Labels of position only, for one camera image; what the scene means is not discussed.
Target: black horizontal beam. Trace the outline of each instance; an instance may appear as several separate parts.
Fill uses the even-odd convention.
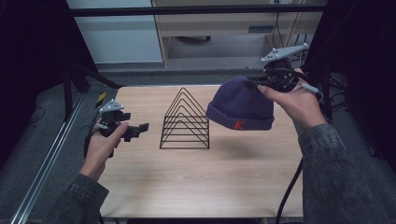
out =
[[[142,16],[177,14],[224,14],[224,13],[267,13],[267,12],[317,12],[340,9],[341,6],[326,4],[299,5],[237,5],[237,6],[195,6],[195,7],[118,7],[79,8],[70,10],[49,10],[47,13],[64,14],[73,17]]]

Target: hand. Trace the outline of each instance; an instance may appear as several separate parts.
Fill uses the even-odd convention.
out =
[[[99,132],[95,132],[91,137],[87,157],[79,173],[98,181],[105,170],[108,156],[115,147],[118,147],[120,138],[127,129],[128,122],[124,122],[109,137],[103,137]]]
[[[265,97],[282,106],[289,117],[295,120],[303,130],[326,123],[320,112],[317,97],[301,85],[297,85],[290,92],[279,92],[266,86],[258,86],[258,89]]]

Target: floor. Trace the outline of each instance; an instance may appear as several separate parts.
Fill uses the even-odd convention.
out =
[[[261,57],[270,50],[263,35],[212,36],[208,42],[175,37],[172,39],[170,59],[166,67],[107,70],[102,75],[125,85],[220,84],[235,76],[259,76],[262,73]],[[304,62],[304,57],[300,56],[301,54],[296,54],[290,58],[294,67]],[[78,109],[75,122],[66,133],[67,137],[60,143],[60,150],[54,154],[56,160],[46,173],[46,181],[41,183],[39,193],[33,197],[34,203],[27,211],[29,221],[39,222],[46,214],[49,204],[53,203],[54,197],[67,186],[83,163],[82,144],[88,131],[86,125],[92,120],[98,95],[103,91],[107,93],[107,99],[117,95],[117,90],[94,79],[88,80],[92,85],[89,92],[81,94],[73,90],[74,100],[83,103]],[[37,109],[32,122],[0,171],[0,223],[8,223],[16,214],[43,161],[51,152],[51,146],[64,126],[63,99],[62,86],[55,86],[37,97]],[[345,100],[342,96],[333,99],[334,104]],[[389,216],[396,219],[396,174],[380,155],[370,155],[370,146],[353,115],[348,112],[347,102],[335,109],[332,124],[354,162],[365,174],[375,197],[384,205]],[[261,221],[274,222],[272,218]]]

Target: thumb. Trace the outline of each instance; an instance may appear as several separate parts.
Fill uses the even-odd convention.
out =
[[[120,138],[122,138],[127,131],[128,125],[128,122],[123,122],[116,130],[114,130],[114,132],[107,138],[106,144],[108,147],[114,147],[120,141]]]
[[[278,100],[278,98],[280,97],[280,92],[279,91],[276,91],[276,90],[274,90],[274,89],[272,89],[272,88],[270,88],[270,87],[266,87],[266,86],[262,86],[262,85],[259,85],[259,86],[257,86],[257,89],[259,89],[259,91],[265,96],[265,97],[267,97],[268,99],[270,99],[270,100],[272,100],[272,101],[277,101]]]

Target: power outlet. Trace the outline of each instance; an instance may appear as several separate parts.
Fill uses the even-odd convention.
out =
[[[270,0],[270,5],[274,5],[276,0]],[[293,0],[277,0],[280,4],[292,4]]]

